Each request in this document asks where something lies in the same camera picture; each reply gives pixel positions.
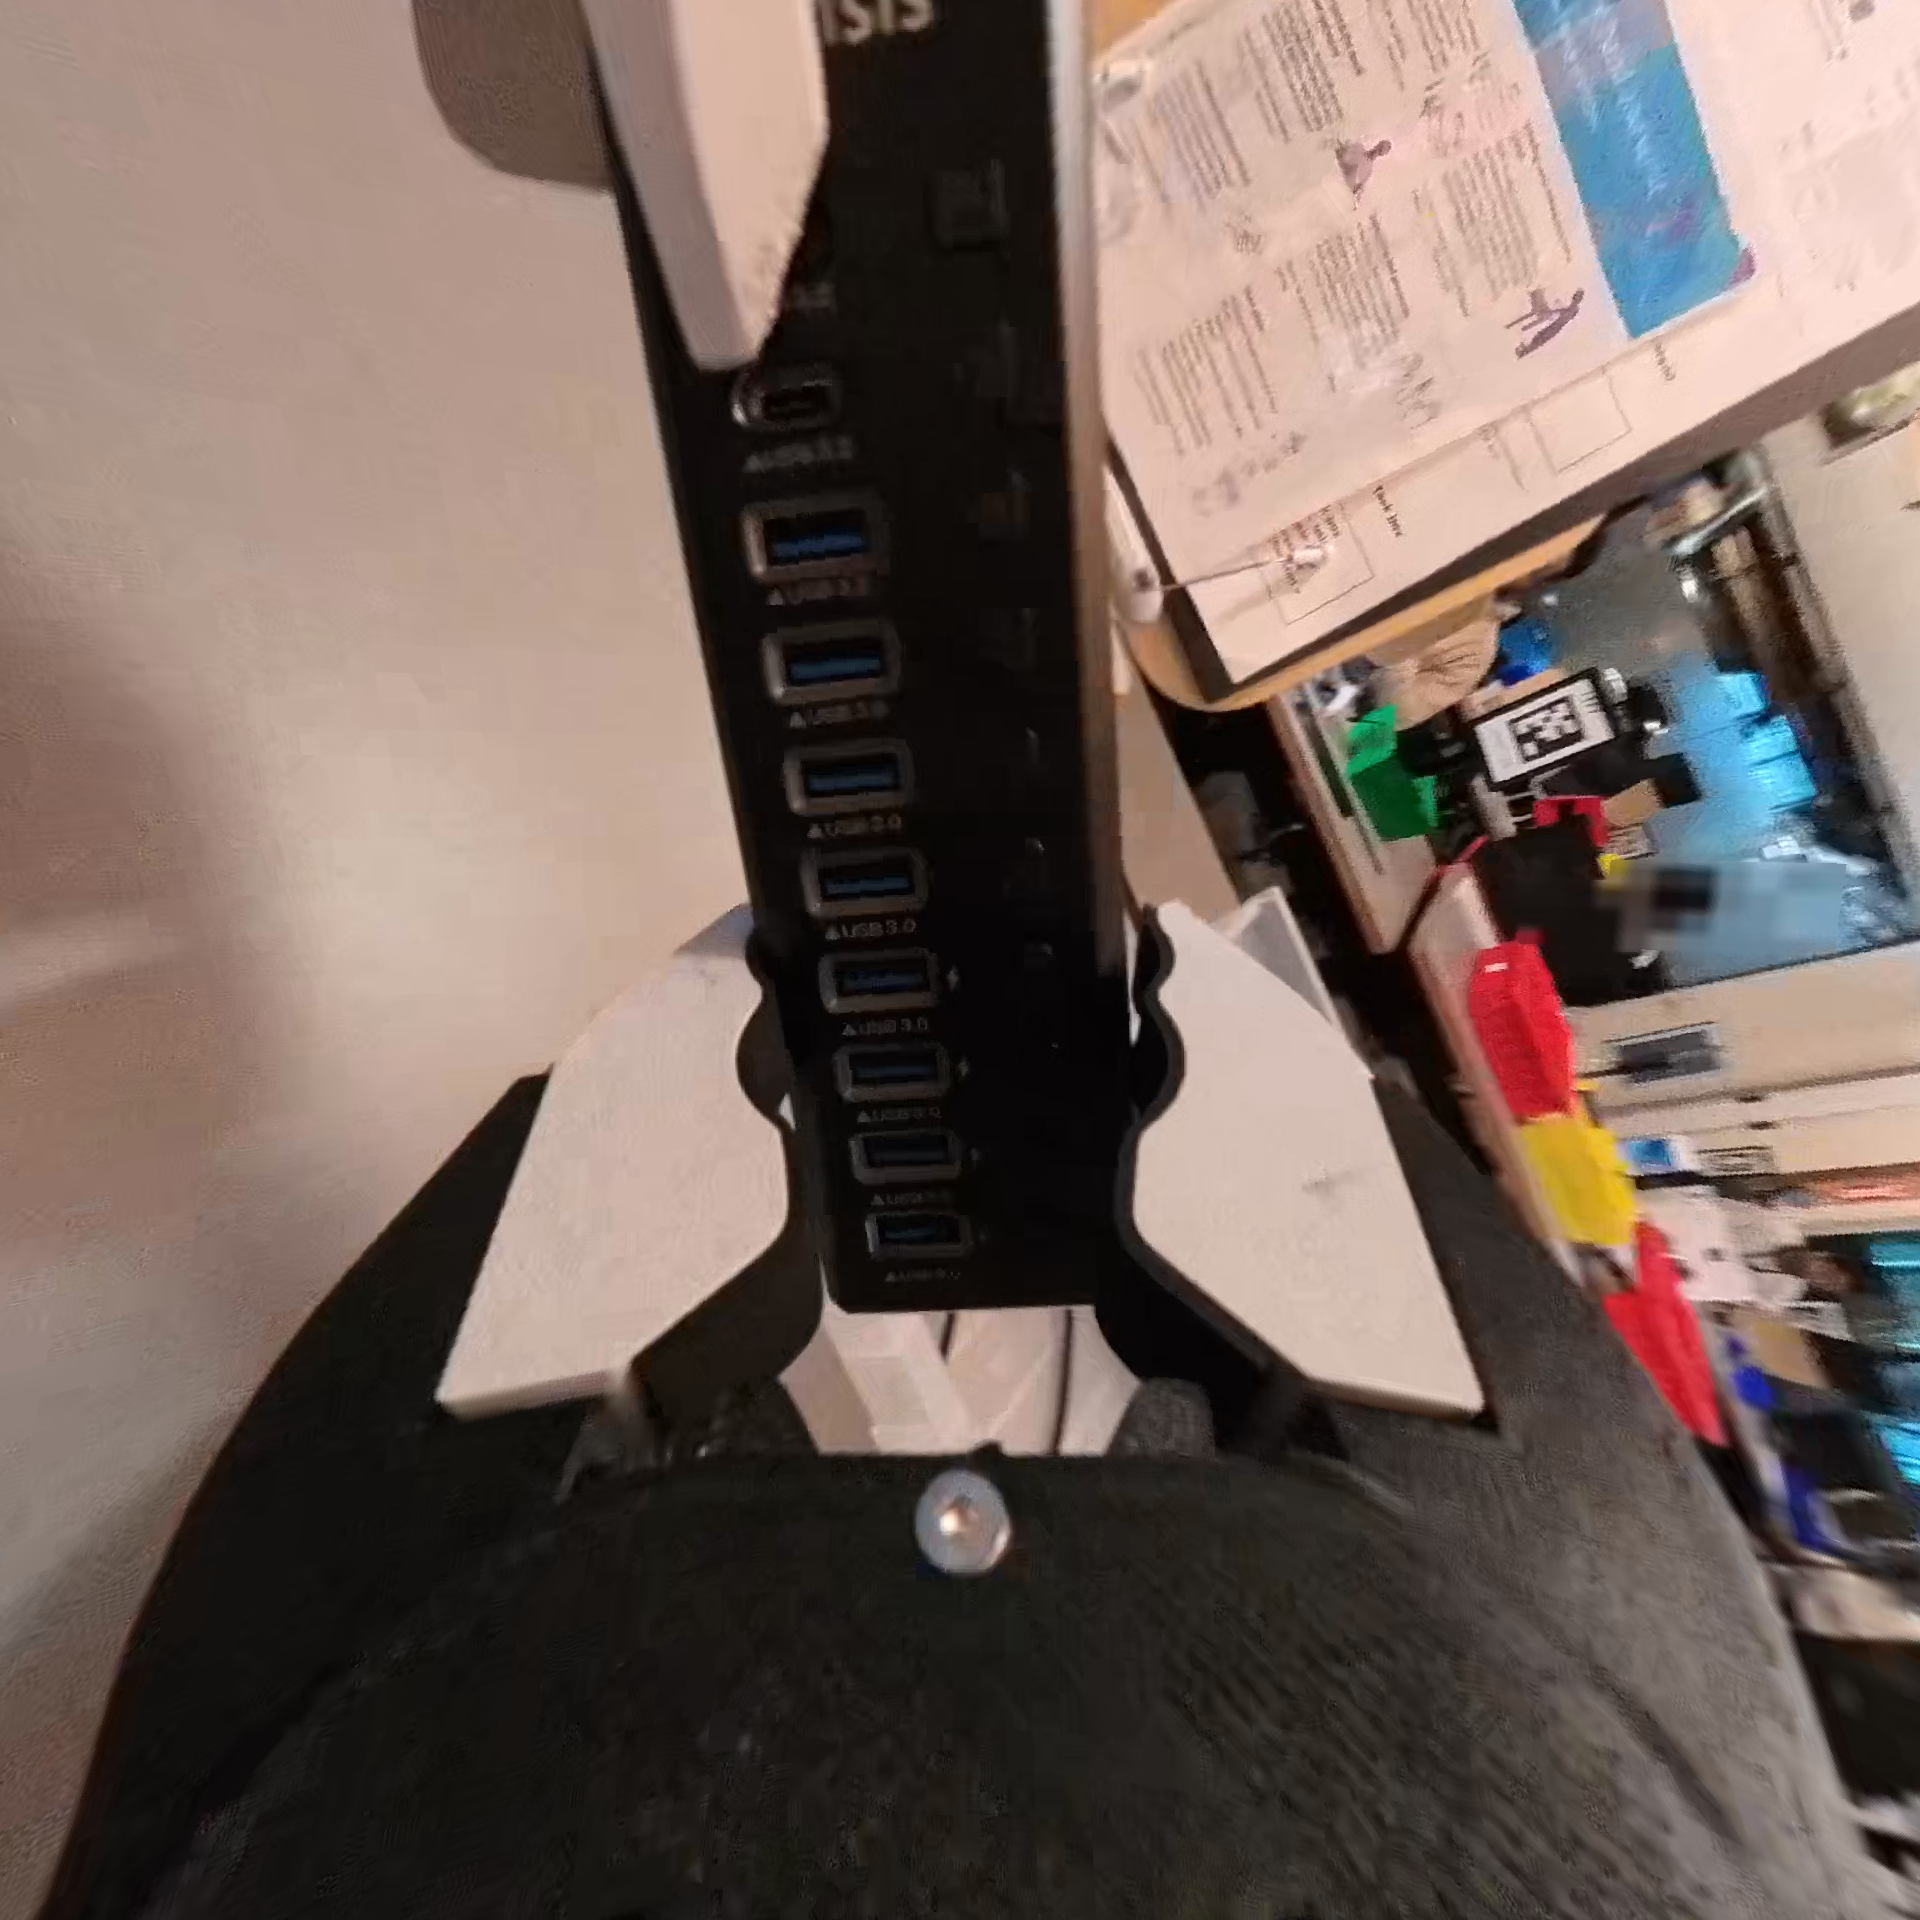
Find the fiducial marker board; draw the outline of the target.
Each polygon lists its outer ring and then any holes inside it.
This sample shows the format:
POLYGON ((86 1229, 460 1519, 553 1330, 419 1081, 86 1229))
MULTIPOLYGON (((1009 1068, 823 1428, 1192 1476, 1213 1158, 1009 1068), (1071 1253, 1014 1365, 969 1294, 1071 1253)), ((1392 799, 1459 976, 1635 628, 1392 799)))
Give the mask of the fiducial marker board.
POLYGON ((1471 719, 1478 776, 1496 791, 1524 788, 1585 752, 1615 744, 1622 734, 1613 693, 1606 673, 1589 668, 1471 719))

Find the yellow plastic bin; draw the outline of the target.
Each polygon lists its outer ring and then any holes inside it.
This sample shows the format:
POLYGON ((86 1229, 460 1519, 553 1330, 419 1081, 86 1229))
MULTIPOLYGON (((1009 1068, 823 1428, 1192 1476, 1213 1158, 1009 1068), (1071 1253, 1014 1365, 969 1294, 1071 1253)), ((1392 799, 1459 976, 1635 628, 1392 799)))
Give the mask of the yellow plastic bin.
POLYGON ((1601 1250, 1630 1248, 1637 1185, 1617 1141, 1593 1114, 1561 1111, 1524 1120, 1520 1151, 1561 1236, 1601 1250))

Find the red plastic bin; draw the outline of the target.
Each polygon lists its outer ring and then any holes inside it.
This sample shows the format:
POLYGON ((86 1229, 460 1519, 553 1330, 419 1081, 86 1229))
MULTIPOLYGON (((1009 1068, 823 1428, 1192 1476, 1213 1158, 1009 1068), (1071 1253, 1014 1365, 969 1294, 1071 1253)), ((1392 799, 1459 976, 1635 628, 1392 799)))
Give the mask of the red plastic bin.
POLYGON ((1630 1276, 1600 1294, 1600 1310, 1672 1420, 1700 1444, 1728 1449, 1707 1341, 1668 1239, 1641 1218, 1630 1253, 1630 1276))
POLYGON ((1508 1114, 1528 1122, 1573 1113, 1574 1037, 1535 941, 1478 951, 1464 994, 1471 1032, 1508 1114))

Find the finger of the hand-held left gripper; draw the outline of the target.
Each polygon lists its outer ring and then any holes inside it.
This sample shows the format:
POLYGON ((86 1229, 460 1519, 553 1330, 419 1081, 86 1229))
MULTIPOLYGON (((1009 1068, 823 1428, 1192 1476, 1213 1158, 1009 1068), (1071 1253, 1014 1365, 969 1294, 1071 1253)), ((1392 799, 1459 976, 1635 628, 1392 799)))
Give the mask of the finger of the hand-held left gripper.
POLYGON ((808 1, 583 1, 615 145, 700 370, 759 359, 829 105, 808 1))

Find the clear plastic bin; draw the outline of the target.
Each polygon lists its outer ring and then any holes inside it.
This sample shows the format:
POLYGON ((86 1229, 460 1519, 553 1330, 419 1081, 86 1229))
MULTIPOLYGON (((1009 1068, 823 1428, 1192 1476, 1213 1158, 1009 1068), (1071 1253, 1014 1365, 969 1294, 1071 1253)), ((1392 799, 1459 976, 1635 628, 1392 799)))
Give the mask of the clear plastic bin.
POLYGON ((1096 1305, 913 1333, 827 1310, 788 1378, 824 1452, 1345 1455, 1328 1385, 1359 1353, 1364 1068, 1277 890, 1149 921, 1096 1305))

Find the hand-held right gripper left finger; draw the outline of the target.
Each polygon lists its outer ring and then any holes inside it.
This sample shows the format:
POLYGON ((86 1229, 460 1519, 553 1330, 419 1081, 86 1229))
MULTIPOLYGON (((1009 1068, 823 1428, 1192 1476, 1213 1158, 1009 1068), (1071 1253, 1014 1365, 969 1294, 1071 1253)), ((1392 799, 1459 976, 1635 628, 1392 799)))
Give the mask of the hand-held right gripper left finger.
POLYGON ((684 1430, 771 1382, 815 1432, 792 1070, 736 904, 550 1070, 436 1401, 456 1420, 613 1401, 684 1430))

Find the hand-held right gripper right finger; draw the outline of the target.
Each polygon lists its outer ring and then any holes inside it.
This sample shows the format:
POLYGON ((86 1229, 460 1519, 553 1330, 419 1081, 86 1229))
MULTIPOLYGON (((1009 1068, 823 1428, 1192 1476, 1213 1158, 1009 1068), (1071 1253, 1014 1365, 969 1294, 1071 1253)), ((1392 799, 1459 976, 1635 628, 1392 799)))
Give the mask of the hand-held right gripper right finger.
POLYGON ((1247 1360, 1335 1402, 1467 1423, 1487 1397, 1377 1086, 1284 902, 1141 924, 1139 1039, 1165 1073, 1127 1143, 1120 1224, 1247 1360))

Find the green plastic bin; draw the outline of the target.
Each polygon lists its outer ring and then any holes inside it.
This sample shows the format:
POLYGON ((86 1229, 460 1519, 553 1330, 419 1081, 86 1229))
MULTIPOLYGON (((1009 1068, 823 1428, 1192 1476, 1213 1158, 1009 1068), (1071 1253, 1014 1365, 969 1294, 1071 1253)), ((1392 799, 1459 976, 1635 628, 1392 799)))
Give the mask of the green plastic bin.
POLYGON ((1411 773, 1403 760, 1397 705, 1382 704, 1350 719, 1341 776, 1377 840, 1425 840, 1438 832, 1436 780, 1411 773))

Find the black power bank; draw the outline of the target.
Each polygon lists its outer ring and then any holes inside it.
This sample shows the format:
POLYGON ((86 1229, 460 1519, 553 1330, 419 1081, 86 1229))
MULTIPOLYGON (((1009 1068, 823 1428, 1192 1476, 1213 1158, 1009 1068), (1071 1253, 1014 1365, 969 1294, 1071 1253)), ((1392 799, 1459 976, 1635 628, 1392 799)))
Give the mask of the black power bank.
POLYGON ((615 202, 800 1196, 851 1311, 1091 1305, 1127 1124, 1088 6, 813 4, 775 329, 615 202))

